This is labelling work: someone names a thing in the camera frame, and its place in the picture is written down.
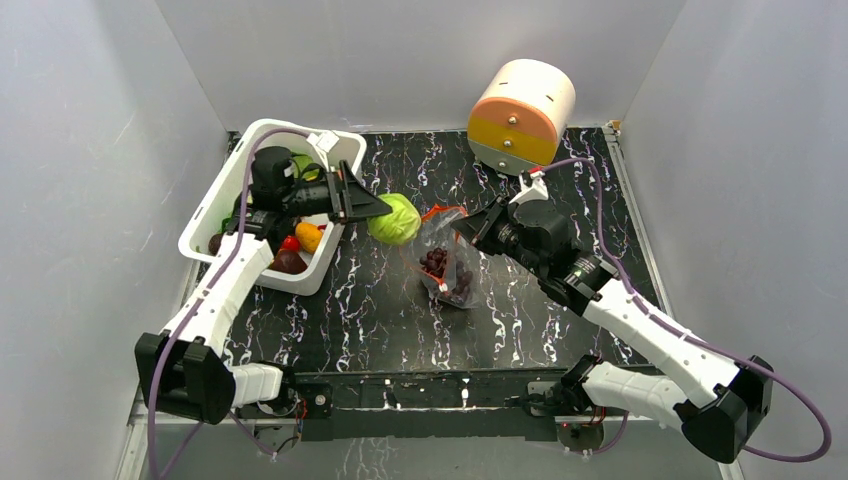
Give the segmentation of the clear zip top bag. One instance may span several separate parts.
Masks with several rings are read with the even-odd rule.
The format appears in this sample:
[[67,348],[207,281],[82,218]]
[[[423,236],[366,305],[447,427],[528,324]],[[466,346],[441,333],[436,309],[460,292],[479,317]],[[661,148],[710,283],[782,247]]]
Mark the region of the clear zip top bag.
[[416,237],[400,247],[429,298],[463,310],[480,303],[476,250],[452,226],[466,216],[463,207],[435,205],[422,216]]

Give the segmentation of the green cabbage ball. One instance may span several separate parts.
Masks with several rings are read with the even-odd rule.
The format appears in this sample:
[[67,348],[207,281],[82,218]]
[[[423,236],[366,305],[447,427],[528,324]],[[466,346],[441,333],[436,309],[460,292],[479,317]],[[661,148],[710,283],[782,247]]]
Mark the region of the green cabbage ball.
[[368,232],[377,241],[401,246],[412,241],[422,225],[416,207],[400,193],[384,193],[378,196],[391,207],[391,212],[367,220]]

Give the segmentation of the dark purple grape bunch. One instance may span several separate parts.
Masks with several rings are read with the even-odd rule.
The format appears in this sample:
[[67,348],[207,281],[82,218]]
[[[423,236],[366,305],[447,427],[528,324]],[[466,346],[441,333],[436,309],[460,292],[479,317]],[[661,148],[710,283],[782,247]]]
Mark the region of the dark purple grape bunch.
[[431,299],[456,308],[473,304],[473,272],[456,253],[443,248],[427,251],[419,260],[421,282]]

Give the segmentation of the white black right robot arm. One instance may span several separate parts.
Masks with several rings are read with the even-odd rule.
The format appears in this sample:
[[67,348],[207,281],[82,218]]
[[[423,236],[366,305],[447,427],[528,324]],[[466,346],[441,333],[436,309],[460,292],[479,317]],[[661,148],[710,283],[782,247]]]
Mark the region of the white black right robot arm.
[[528,394],[527,408],[559,415],[595,407],[627,411],[680,431],[724,464],[737,458],[767,415],[772,381],[765,361],[753,357],[752,367],[741,365],[656,324],[615,267],[579,248],[551,202],[511,204],[499,197],[451,227],[480,252],[519,263],[551,300],[613,333],[660,371],[646,375],[585,355],[545,393]]

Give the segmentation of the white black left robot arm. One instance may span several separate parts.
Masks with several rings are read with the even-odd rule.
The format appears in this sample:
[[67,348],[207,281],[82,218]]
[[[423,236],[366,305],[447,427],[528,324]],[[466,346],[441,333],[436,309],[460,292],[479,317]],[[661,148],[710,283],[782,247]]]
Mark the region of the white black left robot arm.
[[324,214],[346,224],[389,215],[342,160],[311,181],[292,176],[290,160],[271,161],[266,149],[247,158],[234,206],[236,229],[226,233],[206,275],[161,332],[144,333],[134,354],[148,415],[169,413],[218,424],[233,410],[261,403],[275,416],[294,411],[297,387],[287,368],[268,362],[228,367],[221,356],[235,317],[256,280],[274,261],[268,242],[276,220]]

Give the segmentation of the orange mango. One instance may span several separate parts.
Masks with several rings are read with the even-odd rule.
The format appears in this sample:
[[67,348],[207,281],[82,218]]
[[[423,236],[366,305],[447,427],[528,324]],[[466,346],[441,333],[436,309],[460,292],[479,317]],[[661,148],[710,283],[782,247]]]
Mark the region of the orange mango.
[[299,242],[300,249],[310,255],[314,255],[320,246],[324,230],[318,225],[309,222],[300,222],[295,227],[295,237]]

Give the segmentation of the dark green leaf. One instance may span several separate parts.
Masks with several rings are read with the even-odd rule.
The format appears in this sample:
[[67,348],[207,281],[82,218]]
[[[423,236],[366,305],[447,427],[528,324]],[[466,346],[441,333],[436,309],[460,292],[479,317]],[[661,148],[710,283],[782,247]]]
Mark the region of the dark green leaf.
[[292,157],[294,176],[304,181],[313,181],[320,176],[321,167],[317,165],[309,155],[297,154]]

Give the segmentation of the red pepper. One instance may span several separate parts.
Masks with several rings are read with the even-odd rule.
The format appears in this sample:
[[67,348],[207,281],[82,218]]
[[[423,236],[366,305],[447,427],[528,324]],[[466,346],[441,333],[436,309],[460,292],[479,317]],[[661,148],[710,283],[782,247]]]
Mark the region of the red pepper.
[[296,236],[288,235],[282,241],[280,249],[297,253],[301,251],[301,242]]

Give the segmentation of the dark red plum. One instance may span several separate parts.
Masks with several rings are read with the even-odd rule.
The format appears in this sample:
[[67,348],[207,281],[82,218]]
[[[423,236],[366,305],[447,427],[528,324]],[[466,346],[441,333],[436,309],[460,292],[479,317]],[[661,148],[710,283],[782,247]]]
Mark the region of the dark red plum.
[[306,261],[297,251],[281,249],[269,265],[269,269],[286,275],[299,275],[308,268]]

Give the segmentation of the round pastel drawer cabinet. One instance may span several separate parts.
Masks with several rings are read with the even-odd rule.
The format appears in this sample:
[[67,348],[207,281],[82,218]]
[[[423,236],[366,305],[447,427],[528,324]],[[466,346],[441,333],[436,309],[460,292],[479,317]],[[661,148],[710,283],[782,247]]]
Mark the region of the round pastel drawer cabinet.
[[550,164],[576,103],[571,79],[533,59],[501,67],[473,106],[467,141],[476,160],[505,175]]

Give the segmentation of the white plastic bin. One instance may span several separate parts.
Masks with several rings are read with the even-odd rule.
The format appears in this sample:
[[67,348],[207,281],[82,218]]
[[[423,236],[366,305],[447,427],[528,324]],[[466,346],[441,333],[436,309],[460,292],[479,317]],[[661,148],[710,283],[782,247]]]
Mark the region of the white plastic bin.
[[[283,146],[294,153],[307,154],[314,162],[321,164],[318,154],[306,141],[306,137],[309,133],[320,133],[326,129],[310,128],[276,119],[254,121],[230,153],[181,234],[178,250],[183,256],[204,263],[214,261],[215,256],[208,252],[208,241],[219,231],[223,220],[231,216],[235,199],[242,192],[245,167],[253,143],[271,130],[275,133],[261,143],[263,147]],[[333,167],[337,167],[340,161],[345,160],[351,166],[355,176],[361,179],[363,158],[367,150],[365,138],[357,133],[340,130],[333,132],[339,137],[339,142],[330,153]],[[326,226],[316,253],[303,256],[308,264],[307,270],[299,275],[286,275],[266,270],[257,278],[257,285],[302,296],[310,296],[318,292],[336,254],[345,227],[331,222],[325,214],[307,216],[305,220],[315,225]]]

